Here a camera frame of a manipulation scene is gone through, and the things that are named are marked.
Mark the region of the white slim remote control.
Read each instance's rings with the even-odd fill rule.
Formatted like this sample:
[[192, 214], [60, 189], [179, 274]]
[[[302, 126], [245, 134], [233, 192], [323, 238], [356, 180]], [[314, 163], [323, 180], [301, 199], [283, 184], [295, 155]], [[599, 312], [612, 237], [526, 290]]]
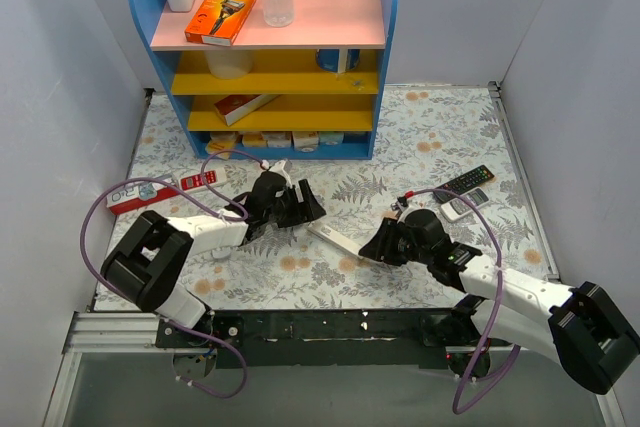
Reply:
[[315, 236], [343, 251], [344, 253], [349, 254], [359, 260], [363, 259], [363, 256], [359, 254], [360, 246], [355, 241], [339, 233], [337, 230], [331, 228], [324, 222], [314, 221], [309, 223], [306, 228]]

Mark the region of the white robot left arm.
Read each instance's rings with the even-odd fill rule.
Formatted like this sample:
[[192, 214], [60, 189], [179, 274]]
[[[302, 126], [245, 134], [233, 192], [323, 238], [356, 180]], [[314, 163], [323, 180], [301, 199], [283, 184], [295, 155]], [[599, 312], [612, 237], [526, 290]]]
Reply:
[[100, 274], [110, 288], [146, 313], [178, 324], [178, 334], [193, 347], [213, 333], [206, 304], [179, 284], [192, 256], [246, 245], [268, 225], [292, 228], [326, 215], [309, 182], [296, 185], [283, 173], [261, 173], [252, 189], [212, 216], [164, 217], [143, 212], [103, 262]]

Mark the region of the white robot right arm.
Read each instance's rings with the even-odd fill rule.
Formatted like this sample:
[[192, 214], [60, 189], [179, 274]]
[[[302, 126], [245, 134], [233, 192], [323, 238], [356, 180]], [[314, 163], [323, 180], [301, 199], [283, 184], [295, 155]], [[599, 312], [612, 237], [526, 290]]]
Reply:
[[559, 363], [592, 393], [606, 394], [639, 355], [638, 333], [603, 288], [500, 270], [479, 249], [452, 241], [430, 210], [384, 219], [359, 254], [393, 266], [423, 264], [439, 283], [473, 297], [475, 305], [452, 320], [453, 334], [464, 344], [486, 336], [487, 303], [498, 299], [492, 337]]

